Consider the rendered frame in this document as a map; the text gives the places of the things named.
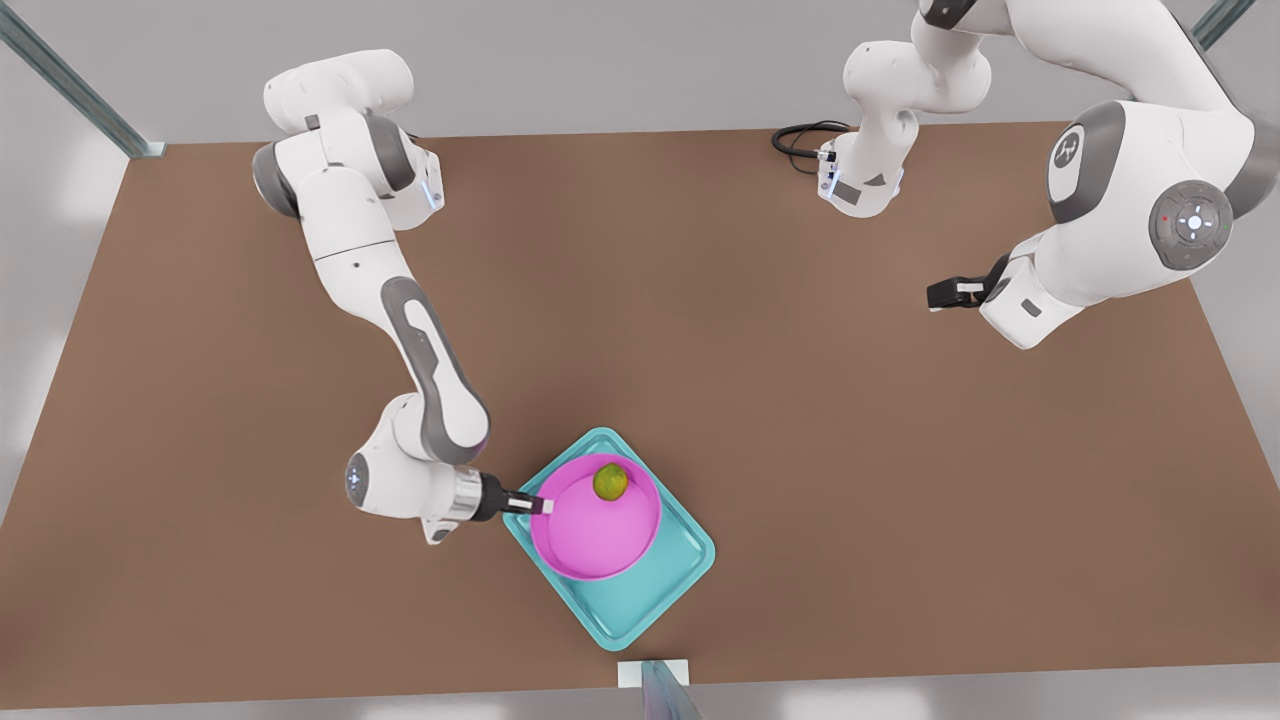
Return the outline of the pink round plate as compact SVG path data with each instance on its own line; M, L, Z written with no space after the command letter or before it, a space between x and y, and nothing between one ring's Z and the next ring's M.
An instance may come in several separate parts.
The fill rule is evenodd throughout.
M594 475L607 465L621 468L627 477L616 500L602 498L594 489ZM618 454L588 454L561 464L536 497L552 505L550 512L529 519L536 555L553 571L575 580L598 582L628 570L655 543L662 524L654 475Z

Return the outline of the teal rectangular tray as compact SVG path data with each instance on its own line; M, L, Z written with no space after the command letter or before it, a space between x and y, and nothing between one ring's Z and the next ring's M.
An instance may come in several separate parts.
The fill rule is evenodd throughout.
M637 639L710 568L716 547L710 537L657 479L632 448L612 429L598 427L571 445L522 486L536 495L561 464L588 454L618 454L654 475L662 501L662 524L650 550L628 570L598 582L581 582L553 571L536 555L530 534L531 515L504 514L503 521L553 589L604 650L621 651Z

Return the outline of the silver frame post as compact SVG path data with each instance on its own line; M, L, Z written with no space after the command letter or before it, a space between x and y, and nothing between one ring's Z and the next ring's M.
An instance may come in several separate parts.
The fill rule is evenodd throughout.
M1203 51L1210 50L1257 0L1213 0L1192 26L1192 37Z
M705 720L689 694L686 659L617 662L618 688L639 688L645 720Z
M165 155L164 142L147 141L6 0L0 0L0 41L129 159Z

